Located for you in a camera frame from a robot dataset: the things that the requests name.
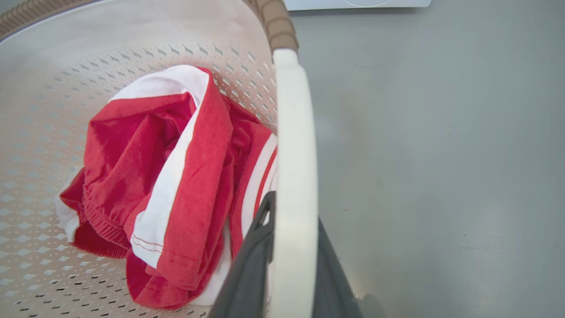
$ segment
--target plastic basket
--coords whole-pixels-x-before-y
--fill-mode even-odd
[[[204,317],[133,303],[124,264],[71,247],[53,197],[82,165],[86,124],[140,76],[207,67],[279,136],[271,317],[312,310],[318,237],[306,74],[280,0],[29,0],[1,16],[0,297],[9,317]]]

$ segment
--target red stripe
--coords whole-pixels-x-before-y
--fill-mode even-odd
[[[276,147],[273,153],[271,154],[271,159],[269,159],[267,168],[263,172],[263,178],[261,179],[261,183],[259,184],[259,191],[257,192],[257,199],[255,199],[255,210],[253,210],[254,217],[257,214],[257,211],[259,210],[259,204],[261,204],[261,199],[262,199],[261,194],[263,194],[263,187],[265,186],[265,182],[267,181],[267,176],[269,175],[269,171],[271,171],[271,166],[273,165],[273,162],[275,161],[275,157],[277,156],[277,150],[278,147]]]

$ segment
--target red garment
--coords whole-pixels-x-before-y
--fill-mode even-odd
[[[235,257],[241,247],[275,157],[276,137],[221,95],[208,70],[171,67],[136,80],[90,121],[85,167],[57,212],[75,247],[127,257],[135,302],[180,307],[212,275],[221,285],[225,264],[215,269],[229,261],[225,248]]]

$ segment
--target white appliance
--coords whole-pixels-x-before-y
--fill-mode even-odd
[[[427,7],[432,0],[284,0],[289,11],[338,8]]]

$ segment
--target perforated basket wall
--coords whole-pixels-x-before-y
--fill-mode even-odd
[[[206,316],[207,307],[133,303],[123,263],[71,247],[53,206],[82,165],[88,120],[144,74],[207,67],[223,94],[276,130],[274,69],[256,17],[238,1],[212,1],[198,14],[190,2],[100,2],[0,43],[0,297],[4,312],[15,312],[7,315]],[[123,10],[137,15],[124,18]]]

